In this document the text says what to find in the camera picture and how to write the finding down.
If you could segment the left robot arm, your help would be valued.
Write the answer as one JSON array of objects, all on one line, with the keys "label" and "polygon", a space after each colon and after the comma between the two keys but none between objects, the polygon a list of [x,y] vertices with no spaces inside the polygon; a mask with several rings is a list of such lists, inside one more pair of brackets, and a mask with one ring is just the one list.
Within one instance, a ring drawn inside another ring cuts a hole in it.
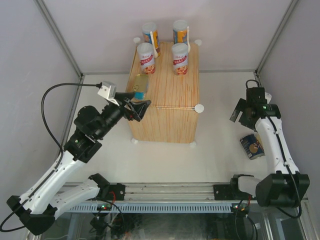
[{"label": "left robot arm", "polygon": [[134,102],[135,93],[117,92],[99,112],[94,106],[82,107],[74,124],[75,132],[49,170],[28,191],[12,195],[7,205],[33,235],[46,232],[63,213],[90,199],[105,201],[110,183],[99,173],[64,193],[58,193],[69,176],[84,167],[102,147],[101,140],[122,119],[140,122],[151,100]]}]

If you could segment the white red label can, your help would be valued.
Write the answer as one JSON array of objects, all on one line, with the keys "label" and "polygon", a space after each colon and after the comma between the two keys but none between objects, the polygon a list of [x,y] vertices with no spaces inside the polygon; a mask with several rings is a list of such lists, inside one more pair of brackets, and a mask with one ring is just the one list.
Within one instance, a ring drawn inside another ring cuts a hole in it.
[{"label": "white red label can", "polygon": [[176,43],[171,48],[173,73],[177,76],[188,72],[189,48],[185,43]]},{"label": "white red label can", "polygon": [[156,71],[153,45],[143,42],[137,46],[140,69],[143,74],[154,74]]}]

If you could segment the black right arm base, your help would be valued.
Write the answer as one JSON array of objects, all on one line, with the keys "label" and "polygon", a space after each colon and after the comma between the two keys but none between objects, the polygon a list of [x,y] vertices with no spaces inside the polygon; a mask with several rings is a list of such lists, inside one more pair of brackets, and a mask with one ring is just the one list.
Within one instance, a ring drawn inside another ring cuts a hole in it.
[{"label": "black right arm base", "polygon": [[250,194],[239,190],[239,178],[251,176],[249,174],[234,174],[229,183],[214,184],[214,199],[216,201],[247,200]]}]

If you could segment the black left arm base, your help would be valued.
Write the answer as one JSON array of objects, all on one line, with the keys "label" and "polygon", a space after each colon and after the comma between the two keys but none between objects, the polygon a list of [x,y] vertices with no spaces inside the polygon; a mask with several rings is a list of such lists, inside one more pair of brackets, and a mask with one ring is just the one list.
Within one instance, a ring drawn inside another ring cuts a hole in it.
[{"label": "black left arm base", "polygon": [[98,187],[98,192],[94,200],[98,201],[123,201],[125,198],[126,186],[122,183],[110,183],[101,174],[91,175],[89,180],[93,180]]}]

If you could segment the blue can with spoon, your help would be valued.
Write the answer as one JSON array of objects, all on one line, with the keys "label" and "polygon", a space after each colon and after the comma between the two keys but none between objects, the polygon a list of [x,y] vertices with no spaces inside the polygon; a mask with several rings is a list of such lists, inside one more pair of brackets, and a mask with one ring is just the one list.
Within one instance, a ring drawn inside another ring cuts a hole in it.
[{"label": "blue can with spoon", "polygon": [[150,43],[154,46],[157,56],[161,55],[158,28],[154,22],[147,22],[142,25],[142,34],[145,43]]}]

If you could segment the blue rectangular tin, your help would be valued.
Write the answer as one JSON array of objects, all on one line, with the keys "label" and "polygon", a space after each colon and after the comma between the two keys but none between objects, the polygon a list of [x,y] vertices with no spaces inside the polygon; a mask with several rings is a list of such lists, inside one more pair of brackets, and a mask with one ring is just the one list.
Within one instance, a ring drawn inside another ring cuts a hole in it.
[{"label": "blue rectangular tin", "polygon": [[250,160],[254,160],[265,155],[263,146],[253,133],[243,136],[239,142]]}]

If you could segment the gold rectangular tin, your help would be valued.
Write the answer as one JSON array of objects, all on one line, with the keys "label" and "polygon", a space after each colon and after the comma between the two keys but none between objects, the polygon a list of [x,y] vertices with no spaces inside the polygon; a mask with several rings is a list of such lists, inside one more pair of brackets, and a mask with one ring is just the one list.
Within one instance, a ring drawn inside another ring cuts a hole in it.
[{"label": "gold rectangular tin", "polygon": [[136,100],[143,100],[148,91],[149,85],[149,76],[147,74],[138,74],[136,75],[132,87],[134,92],[134,98]]}]

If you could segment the blue yellow can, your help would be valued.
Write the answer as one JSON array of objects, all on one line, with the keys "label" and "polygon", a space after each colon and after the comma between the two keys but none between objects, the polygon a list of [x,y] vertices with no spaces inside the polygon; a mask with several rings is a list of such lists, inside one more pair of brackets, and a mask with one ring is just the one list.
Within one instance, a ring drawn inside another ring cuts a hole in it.
[{"label": "blue yellow can", "polygon": [[186,20],[176,20],[172,26],[173,30],[173,43],[184,43],[188,47],[188,53],[191,51],[189,32],[190,28]]}]

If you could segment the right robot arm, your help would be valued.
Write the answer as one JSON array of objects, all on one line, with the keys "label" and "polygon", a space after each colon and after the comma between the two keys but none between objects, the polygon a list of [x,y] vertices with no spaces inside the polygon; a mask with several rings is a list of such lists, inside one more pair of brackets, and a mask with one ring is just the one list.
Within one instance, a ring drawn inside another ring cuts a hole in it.
[{"label": "right robot arm", "polygon": [[237,200],[247,194],[256,198],[261,207],[296,208],[304,197],[310,179],[300,173],[288,149],[283,133],[281,113],[276,104],[269,104],[263,87],[246,89],[231,117],[258,133],[267,163],[266,176],[238,174],[232,178],[230,195]]}]

